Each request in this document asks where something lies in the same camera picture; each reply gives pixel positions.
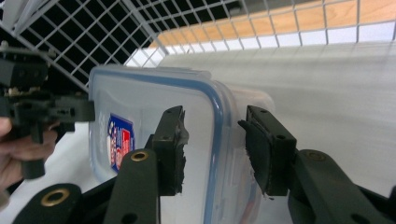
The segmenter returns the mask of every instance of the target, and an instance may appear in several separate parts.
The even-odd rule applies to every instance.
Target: finger
[[[10,152],[20,153],[21,151],[29,150],[31,148],[42,147],[48,143],[55,143],[58,134],[55,131],[43,132],[43,144],[34,143],[31,136],[6,141],[0,143],[0,155],[8,154]]]
[[[8,158],[1,161],[0,167],[0,189],[6,189],[8,186],[17,183],[22,179],[21,162]]]
[[[11,120],[8,118],[0,118],[0,137],[8,134],[11,129]]]
[[[39,159],[46,159],[49,157],[53,150],[55,149],[55,144],[46,144],[40,147],[30,148],[24,151],[11,152],[10,155],[13,159],[20,161],[35,161]]]

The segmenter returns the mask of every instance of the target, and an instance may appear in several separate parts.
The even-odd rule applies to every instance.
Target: wire mesh
[[[46,60],[86,91],[99,64],[155,67],[168,54],[396,36],[392,0],[43,0],[26,13],[0,26],[31,50],[54,50]]]

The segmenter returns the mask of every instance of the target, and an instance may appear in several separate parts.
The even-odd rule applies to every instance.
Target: metal grid
[[[46,60],[87,91],[90,70],[99,64],[155,67],[168,54],[394,41],[396,5],[382,8],[388,16],[374,21],[375,8],[366,9],[374,2],[384,5],[372,0],[30,0],[12,26],[5,21],[0,26],[31,50],[54,50],[56,58]],[[378,31],[378,24],[387,29],[381,28],[380,39],[365,38]]]

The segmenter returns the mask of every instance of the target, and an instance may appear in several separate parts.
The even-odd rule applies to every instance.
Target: wooden floor
[[[187,43],[207,42],[237,37],[251,37],[256,35],[272,35],[292,33],[298,30],[311,31],[328,28],[356,25],[358,23],[358,1],[325,0],[323,9],[321,0],[314,0],[292,7],[282,7],[271,10],[274,29],[272,28],[267,11],[249,16],[238,16],[229,19],[205,22],[202,25],[192,25],[166,31],[158,36],[165,45],[183,45]],[[360,0],[359,24],[396,19],[396,0]],[[151,48],[157,47],[154,42]]]

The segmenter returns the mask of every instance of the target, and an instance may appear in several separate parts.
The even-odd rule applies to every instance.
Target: black mechanical part
[[[391,223],[376,211],[327,154],[301,150],[292,166],[294,180],[299,182],[304,192],[304,195],[299,195],[297,192],[302,192],[300,189],[294,191],[294,188],[290,188],[289,207],[293,223]],[[309,203],[298,200],[303,197]],[[311,208],[313,213],[304,216],[307,208]]]
[[[37,193],[13,224],[80,223],[81,212],[80,188],[73,184],[58,184]]]
[[[105,215],[105,224],[160,223],[158,161],[151,149],[127,153]]]
[[[151,134],[148,138],[145,149],[138,149],[125,155],[120,172],[116,177],[87,191],[82,196],[78,196],[77,193],[73,194],[73,198],[79,199],[74,204],[68,205],[69,210],[67,212],[56,219],[48,218],[40,223],[159,223],[161,218],[160,196],[162,196],[160,189],[172,189],[172,192],[181,191],[179,185],[183,181],[181,176],[184,176],[183,169],[186,161],[183,146],[187,144],[189,138],[184,128],[183,119],[182,106],[166,110],[161,117],[156,133]],[[74,125],[67,127],[67,123],[65,123],[62,128],[68,130],[74,128]],[[154,139],[161,139],[158,136],[169,136],[169,139],[162,139],[166,140],[166,144],[158,142],[154,144]],[[156,151],[170,156],[163,155],[163,159],[160,161],[156,156]],[[166,172],[163,172],[163,178],[176,182],[160,181],[162,170],[159,164],[161,162],[175,168],[175,170],[170,171],[167,167]],[[44,191],[49,192],[51,190],[53,189],[45,189]],[[44,197],[43,193],[38,194],[35,198]],[[33,202],[26,206],[29,206],[29,208],[25,207],[19,213],[18,220],[30,223],[31,216],[35,216],[35,214],[29,213],[27,209],[32,206],[35,206],[36,210],[40,208],[37,208],[38,203]],[[52,214],[45,213],[43,216],[52,216]]]
[[[262,194],[286,196],[287,164],[293,159],[297,140],[267,110],[247,107],[247,120],[240,120],[247,132],[247,154]]]
[[[183,121],[184,111],[181,105],[167,109],[152,137],[152,149],[159,161],[161,196],[175,196],[182,191],[186,164],[183,147],[189,139]]]
[[[43,127],[54,121],[61,122],[56,131],[74,131],[77,121],[93,121],[94,105],[86,96],[55,96],[50,92],[30,90],[42,86],[47,74],[47,63],[40,57],[47,52],[0,47],[0,117],[8,117],[15,138],[32,135],[32,140],[43,143]],[[59,133],[58,141],[64,133]],[[23,161],[25,179],[45,174],[44,161]]]
[[[248,106],[247,121],[238,123],[247,131],[247,152],[262,193],[271,192],[273,180],[277,180],[273,187],[282,190],[276,193],[290,190],[293,223],[395,221],[396,188],[386,199],[354,185],[329,155],[297,150],[296,140],[266,110]]]

